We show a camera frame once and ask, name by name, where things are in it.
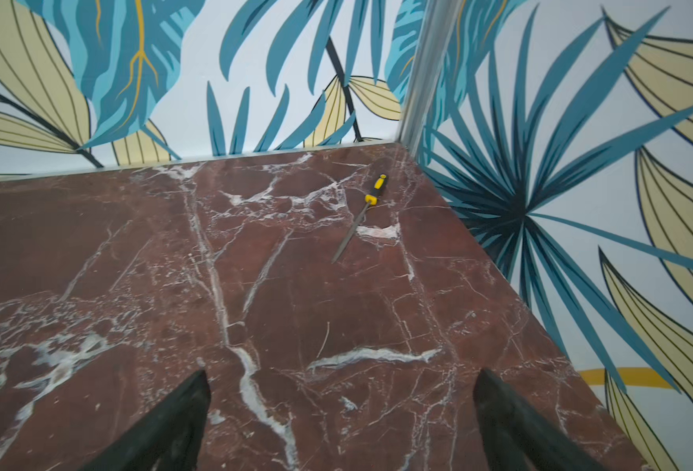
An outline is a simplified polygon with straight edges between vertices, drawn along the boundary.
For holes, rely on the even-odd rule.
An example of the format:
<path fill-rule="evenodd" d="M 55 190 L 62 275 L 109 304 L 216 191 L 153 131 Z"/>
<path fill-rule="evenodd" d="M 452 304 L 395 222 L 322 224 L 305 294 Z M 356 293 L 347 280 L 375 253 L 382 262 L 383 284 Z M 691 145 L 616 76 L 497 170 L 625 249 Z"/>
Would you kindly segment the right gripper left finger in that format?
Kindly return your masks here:
<path fill-rule="evenodd" d="M 195 470 L 212 392 L 204 370 L 192 373 L 83 470 Z"/>

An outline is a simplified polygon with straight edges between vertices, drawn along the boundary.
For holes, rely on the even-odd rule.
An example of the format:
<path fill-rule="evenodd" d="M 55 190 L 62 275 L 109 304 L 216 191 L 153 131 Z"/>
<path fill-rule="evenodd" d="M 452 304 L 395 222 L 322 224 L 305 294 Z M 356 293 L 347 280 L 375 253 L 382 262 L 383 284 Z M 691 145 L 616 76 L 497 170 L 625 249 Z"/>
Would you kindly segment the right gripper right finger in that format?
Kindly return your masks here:
<path fill-rule="evenodd" d="M 479 373 L 473 400 L 489 469 L 605 468 L 490 369 L 484 368 Z"/>

